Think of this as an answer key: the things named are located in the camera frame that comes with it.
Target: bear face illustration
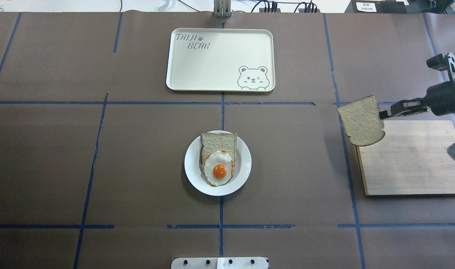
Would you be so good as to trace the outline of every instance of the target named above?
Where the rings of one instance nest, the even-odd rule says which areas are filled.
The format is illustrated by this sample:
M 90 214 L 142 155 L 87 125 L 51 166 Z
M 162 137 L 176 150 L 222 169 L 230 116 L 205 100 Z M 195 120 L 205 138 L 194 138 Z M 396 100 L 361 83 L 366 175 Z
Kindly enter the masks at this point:
M 267 79 L 267 68 L 259 67 L 257 69 L 249 69 L 247 67 L 239 68 L 238 85 L 241 90 L 266 90 L 269 86 Z

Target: orange yolk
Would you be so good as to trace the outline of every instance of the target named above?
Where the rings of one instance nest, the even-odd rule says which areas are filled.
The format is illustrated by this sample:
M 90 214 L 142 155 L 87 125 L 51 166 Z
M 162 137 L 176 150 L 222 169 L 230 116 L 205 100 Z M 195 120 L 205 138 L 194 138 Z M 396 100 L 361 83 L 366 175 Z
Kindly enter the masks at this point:
M 228 170 L 226 169 L 226 166 L 222 164 L 218 164 L 214 166 L 213 168 L 213 175 L 217 179 L 223 179 L 226 174 L 228 173 Z

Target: bread slice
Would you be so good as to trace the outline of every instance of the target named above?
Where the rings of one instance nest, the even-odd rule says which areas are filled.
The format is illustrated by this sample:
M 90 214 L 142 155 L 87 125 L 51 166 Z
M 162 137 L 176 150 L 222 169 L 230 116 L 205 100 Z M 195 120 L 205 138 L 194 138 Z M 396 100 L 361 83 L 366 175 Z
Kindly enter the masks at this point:
M 201 164 L 204 165 L 206 159 L 218 150 L 226 151 L 232 160 L 235 161 L 237 141 L 237 133 L 202 133 Z
M 337 108 L 344 130 L 353 145 L 372 145 L 385 136 L 380 108 L 373 95 Z

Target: white plate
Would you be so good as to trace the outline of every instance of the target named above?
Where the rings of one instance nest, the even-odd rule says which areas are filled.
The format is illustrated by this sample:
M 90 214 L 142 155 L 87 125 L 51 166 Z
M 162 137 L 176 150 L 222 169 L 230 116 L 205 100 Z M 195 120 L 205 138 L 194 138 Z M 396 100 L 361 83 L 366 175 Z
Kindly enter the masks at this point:
M 230 133 L 226 131 L 210 131 L 209 133 Z M 238 137 L 236 143 L 236 161 L 234 165 L 234 175 L 229 181 L 222 185 L 213 187 L 207 184 L 205 174 L 202 172 L 202 167 L 199 164 L 201 154 L 201 136 L 198 136 L 191 145 L 189 145 L 185 156 L 185 171 L 189 182 L 204 194 L 212 196 L 222 196 L 232 194 L 241 188 L 246 180 L 248 180 L 251 172 L 251 153 L 248 146 Z
M 178 28 L 171 33 L 166 85 L 172 90 L 270 92 L 275 84 L 267 30 Z

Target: white floor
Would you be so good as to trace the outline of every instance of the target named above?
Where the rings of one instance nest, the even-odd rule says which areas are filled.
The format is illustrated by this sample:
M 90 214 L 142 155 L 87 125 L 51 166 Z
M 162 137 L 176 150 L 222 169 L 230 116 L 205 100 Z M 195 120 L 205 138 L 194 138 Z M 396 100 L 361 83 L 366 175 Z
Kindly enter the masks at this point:
M 182 0 L 197 10 L 213 10 L 213 0 Z M 256 0 L 232 0 L 232 10 L 250 12 Z M 350 0 L 315 0 L 323 13 L 344 13 Z M 162 6 L 165 0 L 123 0 L 123 9 L 152 12 Z M 0 0 L 0 12 L 118 12 L 120 0 Z M 279 4 L 281 12 L 293 12 L 295 4 Z M 166 12 L 192 11 L 178 0 L 171 0 Z

